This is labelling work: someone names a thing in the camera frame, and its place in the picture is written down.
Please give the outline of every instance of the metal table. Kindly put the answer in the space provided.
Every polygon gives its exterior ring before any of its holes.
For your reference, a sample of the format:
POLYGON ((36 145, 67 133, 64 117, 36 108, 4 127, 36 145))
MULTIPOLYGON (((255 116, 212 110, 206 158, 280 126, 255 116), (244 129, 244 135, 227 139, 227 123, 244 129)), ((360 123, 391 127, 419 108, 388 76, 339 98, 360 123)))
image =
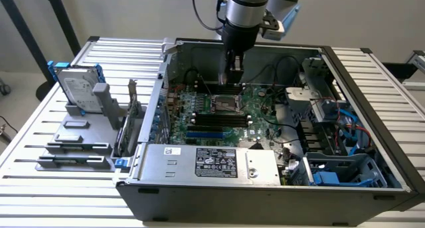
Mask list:
MULTIPOLYGON (((138 79, 139 101, 147 104, 163 61, 162 46, 163 41, 102 37, 87 42, 72 63, 102 64, 112 97, 123 104, 130 101, 128 79, 138 79)), ((360 49, 335 50, 412 163, 425 176, 423 108, 373 54, 365 54, 360 49)), ((0 227, 223 227, 136 220, 112 184, 114 173, 36 171, 35 161, 44 153, 44 145, 67 114, 64 105, 66 96, 56 84, 0 156, 0 227)), ((425 203, 407 212, 385 212, 359 227, 423 228, 425 203)))

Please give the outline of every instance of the power supply label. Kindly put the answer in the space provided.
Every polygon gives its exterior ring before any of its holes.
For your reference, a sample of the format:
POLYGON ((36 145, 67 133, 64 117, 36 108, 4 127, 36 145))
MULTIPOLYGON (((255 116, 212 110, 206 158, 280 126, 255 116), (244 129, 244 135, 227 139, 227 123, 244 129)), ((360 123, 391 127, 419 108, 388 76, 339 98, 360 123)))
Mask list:
POLYGON ((195 174, 238 178, 236 149, 198 148, 195 174))

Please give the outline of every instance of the white wall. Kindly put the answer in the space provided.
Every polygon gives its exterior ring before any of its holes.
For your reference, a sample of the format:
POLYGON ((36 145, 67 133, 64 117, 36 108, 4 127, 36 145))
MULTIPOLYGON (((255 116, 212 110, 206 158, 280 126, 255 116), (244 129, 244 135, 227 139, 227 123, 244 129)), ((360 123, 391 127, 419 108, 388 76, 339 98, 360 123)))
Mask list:
MULTIPOLYGON (((72 53, 47 0, 15 0, 47 60, 72 53)), ((160 39, 214 38, 199 24, 191 0, 63 0, 83 45, 90 35, 160 39)), ((284 43, 369 47, 383 61, 403 62, 425 49, 424 0, 300 0, 301 12, 284 43)), ((215 25, 215 0, 198 0, 215 25)), ((38 71, 0 6, 0 70, 38 71)))

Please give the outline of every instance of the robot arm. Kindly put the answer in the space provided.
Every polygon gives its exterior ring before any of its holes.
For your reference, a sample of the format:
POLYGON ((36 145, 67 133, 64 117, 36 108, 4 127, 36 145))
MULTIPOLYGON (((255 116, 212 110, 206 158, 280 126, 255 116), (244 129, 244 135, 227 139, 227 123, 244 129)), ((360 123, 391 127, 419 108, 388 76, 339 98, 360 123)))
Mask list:
POLYGON ((220 68, 219 82, 234 84, 239 83, 243 77, 244 53, 254 47, 258 34, 266 39, 280 40, 292 25, 300 5, 299 0, 226 1, 226 19, 220 20, 226 60, 220 68))

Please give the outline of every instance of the hard drive label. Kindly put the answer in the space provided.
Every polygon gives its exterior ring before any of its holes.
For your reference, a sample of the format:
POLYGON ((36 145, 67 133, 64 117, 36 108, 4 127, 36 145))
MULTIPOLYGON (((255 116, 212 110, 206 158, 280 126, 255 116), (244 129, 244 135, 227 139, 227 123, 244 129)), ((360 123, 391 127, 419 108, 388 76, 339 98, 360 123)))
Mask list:
POLYGON ((64 82, 75 104, 87 112, 102 112, 91 83, 76 78, 66 78, 64 82))
POLYGON ((198 148, 195 174, 238 178, 236 149, 198 148))

